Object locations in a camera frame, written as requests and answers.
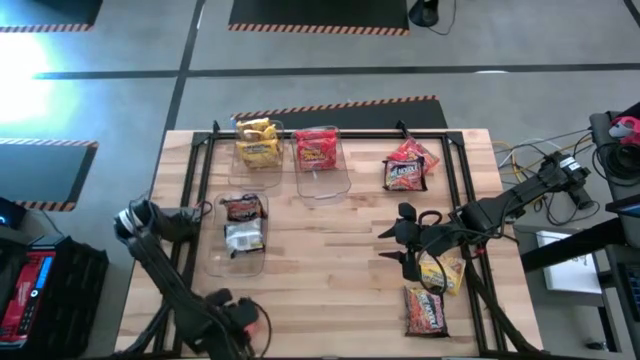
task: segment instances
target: orange and black striped tape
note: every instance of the orange and black striped tape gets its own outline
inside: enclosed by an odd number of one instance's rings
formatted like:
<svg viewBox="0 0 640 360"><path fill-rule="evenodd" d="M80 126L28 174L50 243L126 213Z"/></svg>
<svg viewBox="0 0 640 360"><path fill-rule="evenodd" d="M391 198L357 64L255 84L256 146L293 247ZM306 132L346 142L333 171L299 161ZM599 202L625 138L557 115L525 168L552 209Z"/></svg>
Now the orange and black striped tape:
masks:
<svg viewBox="0 0 640 360"><path fill-rule="evenodd" d="M0 145L48 145L48 146L85 146L98 147L95 140L41 140L0 138Z"/></svg>
<svg viewBox="0 0 640 360"><path fill-rule="evenodd" d="M76 203L69 201L14 201L14 203L27 209L46 211L71 211L76 208Z"/></svg>
<svg viewBox="0 0 640 360"><path fill-rule="evenodd" d="M350 107L384 105L384 104L404 103L404 102L411 102L411 101L426 101L426 100L438 100L438 97L435 95L423 95L423 96L408 96L403 98L382 99L382 100L354 101L354 102L330 104L330 105L300 106L300 107L277 109L277 110L242 112L242 113L233 114L231 115L231 117L233 119L247 119L247 118L255 118L258 116L288 114L288 113L296 113L296 112L304 112L304 111L343 109L343 108L350 108Z"/></svg>
<svg viewBox="0 0 640 360"><path fill-rule="evenodd" d="M0 26L0 33L82 32L93 28L88 24L51 24Z"/></svg>
<svg viewBox="0 0 640 360"><path fill-rule="evenodd" d="M315 34L353 34L406 36L409 29L370 26L325 26L325 25L282 25L282 24L231 24L230 31L293 32Z"/></svg>

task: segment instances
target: gray floor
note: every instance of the gray floor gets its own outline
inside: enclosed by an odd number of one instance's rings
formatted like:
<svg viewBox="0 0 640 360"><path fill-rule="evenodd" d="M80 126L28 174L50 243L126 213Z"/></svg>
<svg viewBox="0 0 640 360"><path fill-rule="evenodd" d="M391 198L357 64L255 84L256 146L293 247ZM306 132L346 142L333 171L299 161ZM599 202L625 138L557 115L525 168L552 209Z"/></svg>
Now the gray floor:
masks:
<svg viewBox="0 0 640 360"><path fill-rule="evenodd" d="M458 0L451 35L412 27L407 38L227 32L231 5L206 2L191 69L640 62L640 28L622 0ZM441 27L451 5L442 1ZM113 239L111 217L151 185L176 79L27 79L35 72L178 70L195 6L196 0L105 0L89 33L0 34L0 136L100 141L78 207L52 214L62 231L106 249L112 263L87 356L113 350L132 259ZM488 128L494 140L515 144L585 129L591 113L636 102L638 84L640 71L190 78L176 128L209 128L214 119L226 127L240 111L435 94L450 128ZM523 150L518 158L526 164L537 156ZM578 160L591 167L588 153ZM611 199L603 185L596 176L587 183L602 204ZM554 203L558 217L569 209L565 197ZM571 226L609 216L600 211ZM532 211L518 223L547 225ZM38 213L26 228L51 231ZM539 299L546 290L532 291ZM595 309L534 306L552 353L633 358L628 341L623 354L582 347L587 338L602 337Z"/></svg>

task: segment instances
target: snack bag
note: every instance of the snack bag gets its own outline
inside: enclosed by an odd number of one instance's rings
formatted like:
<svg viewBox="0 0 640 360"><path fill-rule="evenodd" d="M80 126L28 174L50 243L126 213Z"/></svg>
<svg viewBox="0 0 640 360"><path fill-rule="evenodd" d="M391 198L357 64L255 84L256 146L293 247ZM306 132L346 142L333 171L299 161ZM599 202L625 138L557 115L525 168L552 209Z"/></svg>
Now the snack bag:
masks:
<svg viewBox="0 0 640 360"><path fill-rule="evenodd" d="M466 262L464 259L446 255L439 256L438 260L442 264L445 274L447 274L447 292L451 295L458 295ZM444 285L444 281L442 281L442 271L440 271L440 267L430 256L423 256L422 259L420 259L420 271L422 273L422 280L425 283L440 287Z"/></svg>
<svg viewBox="0 0 640 360"><path fill-rule="evenodd" d="M449 337L442 297L422 288L404 288L407 309L405 336Z"/></svg>
<svg viewBox="0 0 640 360"><path fill-rule="evenodd" d="M426 191L424 180L424 158L418 157L408 161L384 160L385 190L392 191Z"/></svg>
<svg viewBox="0 0 640 360"><path fill-rule="evenodd" d="M220 204L227 209L228 221L251 221L257 218L267 218L262 202L256 194L246 194L239 198L222 199Z"/></svg>
<svg viewBox="0 0 640 360"><path fill-rule="evenodd" d="M261 168L280 165L281 149L278 139L262 141L237 141L240 157L249 168Z"/></svg>
<svg viewBox="0 0 640 360"><path fill-rule="evenodd" d="M418 157L424 158L424 173L433 169L438 165L440 158L433 155L422 144L416 141L415 138L409 136L404 144L400 145L394 152L392 152L387 159L397 161L415 160Z"/></svg>
<svg viewBox="0 0 640 360"><path fill-rule="evenodd" d="M245 130L264 131L271 123L269 118L238 121L236 123L236 131L243 132Z"/></svg>
<svg viewBox="0 0 640 360"><path fill-rule="evenodd" d="M298 166L301 171L328 170L336 167L335 130L296 131Z"/></svg>
<svg viewBox="0 0 640 360"><path fill-rule="evenodd" d="M237 254L264 250L262 219L229 223L224 226L227 251L233 259Z"/></svg>

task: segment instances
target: yellow snack bag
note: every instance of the yellow snack bag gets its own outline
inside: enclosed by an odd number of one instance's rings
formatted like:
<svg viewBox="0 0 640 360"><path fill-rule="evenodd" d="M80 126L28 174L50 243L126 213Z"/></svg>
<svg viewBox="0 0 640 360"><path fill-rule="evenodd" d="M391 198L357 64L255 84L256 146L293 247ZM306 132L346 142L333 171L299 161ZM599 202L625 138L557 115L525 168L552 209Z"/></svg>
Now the yellow snack bag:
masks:
<svg viewBox="0 0 640 360"><path fill-rule="evenodd" d="M262 138L262 131L258 130L244 130L241 136L242 140L245 141L260 141L265 140Z"/></svg>
<svg viewBox="0 0 640 360"><path fill-rule="evenodd" d="M438 260L447 274L447 292L451 295L458 295L462 277L464 276L464 259L450 256L439 256ZM423 256L420 259L420 271L422 272L422 280L431 285L442 286L442 271L440 267L430 256Z"/></svg>
<svg viewBox="0 0 640 360"><path fill-rule="evenodd" d="M240 157L249 168L261 168L280 165L278 139L255 142L236 142Z"/></svg>
<svg viewBox="0 0 640 360"><path fill-rule="evenodd" d="M241 133L245 130L264 131L267 127L269 127L269 125L269 118L246 120L238 121L238 123L236 124L236 129Z"/></svg>
<svg viewBox="0 0 640 360"><path fill-rule="evenodd" d="M276 125L269 125L266 129L264 129L264 131L262 132L262 140L271 140L271 139L275 139L276 136Z"/></svg>

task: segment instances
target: butcher block tabletop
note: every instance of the butcher block tabletop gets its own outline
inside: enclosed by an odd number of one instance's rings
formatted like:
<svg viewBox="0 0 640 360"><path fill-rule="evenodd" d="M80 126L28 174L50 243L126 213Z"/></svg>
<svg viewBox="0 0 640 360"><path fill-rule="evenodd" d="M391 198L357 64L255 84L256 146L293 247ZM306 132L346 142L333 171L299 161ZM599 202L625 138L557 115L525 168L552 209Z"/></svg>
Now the butcher block tabletop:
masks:
<svg viewBox="0 0 640 360"><path fill-rule="evenodd" d="M464 134L476 197L500 194L502 184L488 130L459 131ZM160 207L179 206L193 133L169 131L166 135L151 195L151 200ZM439 140L418 141L442 158ZM296 188L292 150L287 140L281 182L265 191L269 233L262 273L253 277L210 275L209 269L215 260L211 248L215 239L219 241L219 234L214 230L214 215L210 214L203 220L193 291L204 296L216 289L229 288L236 299L250 296L261 304L273 323L273 339L267 357L478 355L465 284L457 296L444 296L451 337L404 336L402 288L419 284L403 280L400 264L396 261L377 255L402 249L394 239L378 239L377 236L393 225L400 202L410 202L418 212L438 210L447 214L452 209L442 163L427 175L429 190L426 192L389 192L382 189L384 165L381 161L401 143L401 140L391 139L343 139L351 189L340 203L309 207L303 203ZM231 140L215 142L206 196L210 202L220 194L240 190L229 185L233 149ZM457 150L455 146L451 149L460 198L466 202ZM195 203L203 157L200 156L196 166L191 204ZM163 246L170 248L166 242ZM517 245L507 239L491 240L487 252L500 305L525 338L541 348ZM459 254L459 248L450 250L448 254ZM478 264L476 270L481 273ZM133 343L161 301L162 296L153 282L136 263L116 350L125 349ZM482 301L480 307L484 309L483 323L489 348L495 349L490 314ZM259 327L254 340L258 353L262 351L267 333L262 320ZM173 334L171 324L168 336ZM165 343L170 348L172 338ZM183 349L184 356L196 356L186 346Z"/></svg>

